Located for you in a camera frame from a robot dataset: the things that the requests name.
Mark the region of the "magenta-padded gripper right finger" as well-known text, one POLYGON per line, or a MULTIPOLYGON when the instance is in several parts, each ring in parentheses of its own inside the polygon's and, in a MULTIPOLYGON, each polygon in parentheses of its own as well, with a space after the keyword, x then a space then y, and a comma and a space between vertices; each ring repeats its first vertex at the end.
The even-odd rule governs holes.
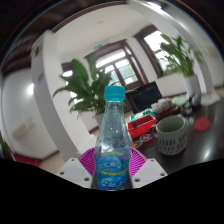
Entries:
POLYGON ((140 151, 131 149, 129 176, 133 188, 140 188, 167 175, 155 158, 147 159, 140 151))

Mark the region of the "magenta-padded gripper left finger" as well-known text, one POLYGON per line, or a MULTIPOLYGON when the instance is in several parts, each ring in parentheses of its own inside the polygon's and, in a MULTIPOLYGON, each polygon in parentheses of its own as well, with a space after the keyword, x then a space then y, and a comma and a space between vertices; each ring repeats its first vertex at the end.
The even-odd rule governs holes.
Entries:
POLYGON ((95 172, 94 149, 91 148, 78 158, 70 158, 56 173, 57 176, 84 188, 90 188, 95 172))

